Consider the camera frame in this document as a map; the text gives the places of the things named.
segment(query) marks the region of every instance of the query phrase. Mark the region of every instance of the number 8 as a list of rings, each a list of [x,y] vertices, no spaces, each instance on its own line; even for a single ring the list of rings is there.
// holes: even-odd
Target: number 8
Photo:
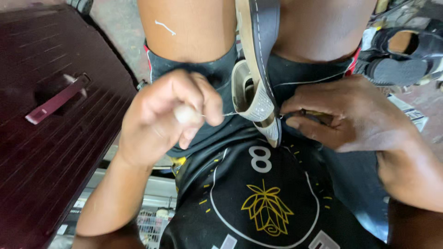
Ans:
[[[259,156],[254,152],[255,150],[262,150],[265,152],[265,155]],[[249,148],[249,154],[252,156],[252,161],[251,161],[252,168],[255,169],[257,172],[268,173],[271,170],[272,164],[268,160],[271,157],[271,151],[268,148],[262,146],[252,146],[251,148]],[[264,168],[258,167],[257,166],[258,161],[265,162],[266,167]]]

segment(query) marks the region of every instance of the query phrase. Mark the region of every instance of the wire rack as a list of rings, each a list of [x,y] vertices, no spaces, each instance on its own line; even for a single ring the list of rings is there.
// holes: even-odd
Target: wire rack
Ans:
[[[158,249],[160,238],[168,224],[168,220],[158,218],[155,213],[140,210],[137,217],[137,225],[140,232],[140,240],[147,249]]]

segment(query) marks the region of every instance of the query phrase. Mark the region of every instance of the white circle outline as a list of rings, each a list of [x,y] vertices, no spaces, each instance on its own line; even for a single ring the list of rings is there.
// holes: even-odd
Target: white circle outline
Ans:
[[[312,193],[312,195],[314,196],[315,201],[317,202],[317,214],[316,214],[316,216],[315,216],[314,223],[312,224],[312,226],[311,226],[311,228],[309,229],[309,231],[306,233],[306,235],[305,235],[301,240],[297,241],[296,243],[294,243],[294,244],[292,244],[292,245],[278,246],[278,245],[268,245],[268,244],[262,243],[262,242],[260,242],[260,241],[256,241],[256,240],[254,240],[254,239],[252,239],[252,238],[250,238],[250,237],[244,235],[242,232],[240,232],[239,230],[235,229],[231,224],[229,224],[229,223],[228,223],[228,222],[222,217],[222,215],[220,214],[220,212],[218,212],[217,207],[216,207],[215,204],[214,204],[214,199],[212,198],[212,190],[213,190],[214,187],[215,187],[215,175],[216,175],[216,173],[217,173],[217,168],[218,168],[218,166],[215,167],[215,169],[214,169],[214,183],[212,184],[212,188],[211,188],[211,192],[210,192],[211,203],[212,203],[212,207],[214,208],[215,213],[216,213],[217,216],[220,218],[220,220],[221,220],[221,221],[222,221],[222,222],[223,222],[223,223],[224,223],[229,229],[231,229],[233,232],[235,232],[236,234],[242,236],[243,238],[245,238],[245,239],[247,239],[247,240],[249,240],[249,241],[251,241],[251,242],[254,242],[254,243],[258,244],[258,245],[265,246],[265,247],[269,247],[269,248],[275,248],[275,249],[289,249],[289,248],[294,248],[294,247],[300,245],[300,244],[301,244],[301,243],[302,243],[302,242],[303,242],[303,241],[304,241],[304,240],[305,240],[305,239],[311,234],[311,232],[312,232],[312,230],[314,229],[315,224],[317,223],[317,220],[318,220],[318,218],[319,218],[319,213],[320,213],[320,203],[319,203],[319,199],[317,198],[317,196],[314,194],[314,192],[313,192],[313,190],[312,190],[311,183],[309,182],[309,175],[307,174],[307,172],[305,172],[305,174],[306,174],[306,180],[307,180],[307,183],[308,183],[308,185],[309,185],[309,189],[311,190],[311,193]]]

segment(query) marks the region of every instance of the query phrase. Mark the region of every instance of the yellow flower graphic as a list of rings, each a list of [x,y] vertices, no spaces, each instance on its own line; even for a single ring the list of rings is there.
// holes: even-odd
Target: yellow flower graphic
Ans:
[[[286,224],[289,224],[288,215],[294,213],[277,196],[280,189],[277,187],[266,190],[254,185],[246,185],[255,194],[249,196],[243,203],[241,210],[249,211],[249,218],[255,219],[257,231],[264,230],[271,236],[279,236],[280,233],[288,234]]]

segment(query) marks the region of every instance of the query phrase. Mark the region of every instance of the shoe insole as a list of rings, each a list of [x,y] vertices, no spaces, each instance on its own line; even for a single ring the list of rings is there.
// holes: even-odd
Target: shoe insole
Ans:
[[[399,31],[389,40],[389,51],[411,55],[419,44],[418,35],[412,31]]]

